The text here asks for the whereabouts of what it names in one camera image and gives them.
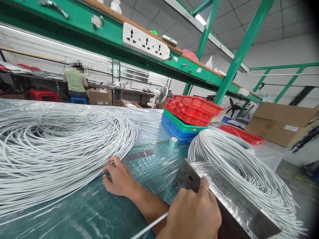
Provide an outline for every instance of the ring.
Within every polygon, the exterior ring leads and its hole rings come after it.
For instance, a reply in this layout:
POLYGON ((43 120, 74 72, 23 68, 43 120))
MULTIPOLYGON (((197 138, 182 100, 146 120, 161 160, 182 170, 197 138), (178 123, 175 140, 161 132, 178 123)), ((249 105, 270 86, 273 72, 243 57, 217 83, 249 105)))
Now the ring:
POLYGON ((208 192, 208 195, 209 195, 209 191, 208 191, 207 188, 205 188, 204 186, 199 186, 199 188, 204 188, 204 189, 206 189, 206 191, 208 192))

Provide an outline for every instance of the wrist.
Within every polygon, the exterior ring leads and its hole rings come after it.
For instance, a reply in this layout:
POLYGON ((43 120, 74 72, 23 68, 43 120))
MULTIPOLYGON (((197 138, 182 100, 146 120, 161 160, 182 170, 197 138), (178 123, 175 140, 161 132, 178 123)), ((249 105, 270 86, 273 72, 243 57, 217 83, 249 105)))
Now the wrist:
POLYGON ((130 193, 126 197, 135 203, 143 198, 144 190, 146 189, 140 183, 135 182, 131 186, 130 193))

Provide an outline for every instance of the tape roll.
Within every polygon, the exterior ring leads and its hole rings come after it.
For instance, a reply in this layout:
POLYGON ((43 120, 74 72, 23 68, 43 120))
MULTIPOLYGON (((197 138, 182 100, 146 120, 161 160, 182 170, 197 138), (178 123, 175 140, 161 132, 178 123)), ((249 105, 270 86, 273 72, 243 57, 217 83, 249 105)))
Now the tape roll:
POLYGON ((178 142, 178 139, 175 138, 175 137, 172 137, 172 138, 170 138, 170 141, 169 141, 168 146, 169 146, 170 148, 176 148, 177 142, 178 142))

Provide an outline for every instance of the cardboard box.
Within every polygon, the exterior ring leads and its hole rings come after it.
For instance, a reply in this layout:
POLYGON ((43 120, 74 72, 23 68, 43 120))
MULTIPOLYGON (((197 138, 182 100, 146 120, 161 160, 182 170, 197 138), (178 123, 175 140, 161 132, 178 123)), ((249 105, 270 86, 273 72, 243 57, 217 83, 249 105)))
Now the cardboard box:
POLYGON ((135 105, 137 108, 142 108, 138 103, 136 103, 136 102, 134 102, 134 101, 130 101, 130 103, 131 103, 132 105, 135 105))
POLYGON ((161 110, 164 109, 164 107, 165 107, 165 102, 156 105, 156 108, 161 109, 161 110))
POLYGON ((132 105, 135 105, 137 108, 142 108, 138 103, 134 102, 134 101, 127 101, 127 100, 114 100, 114 105, 118 106, 118 107, 126 107, 126 105, 124 104, 124 102, 129 102, 132 105))
POLYGON ((24 93, 0 95, 0 98, 14 99, 14 100, 26 100, 27 99, 26 94, 24 94, 24 93))
POLYGON ((261 103, 245 131, 290 147, 315 125, 319 124, 319 109, 261 103))
POLYGON ((90 99, 91 105, 100 105, 100 106, 112 106, 112 91, 106 90, 95 90, 91 88, 86 91, 87 96, 90 99))
POLYGON ((121 100, 114 100, 114 106, 122 106, 122 101, 121 100))

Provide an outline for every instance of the stacked crates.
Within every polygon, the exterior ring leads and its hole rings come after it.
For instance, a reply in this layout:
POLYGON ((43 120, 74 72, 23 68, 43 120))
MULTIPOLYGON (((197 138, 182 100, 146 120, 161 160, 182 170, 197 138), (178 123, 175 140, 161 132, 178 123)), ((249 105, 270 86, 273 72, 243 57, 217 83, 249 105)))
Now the stacked crates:
POLYGON ((178 144, 190 144, 222 110, 222 107, 201 97, 173 95, 165 103, 161 124, 178 139, 178 144))

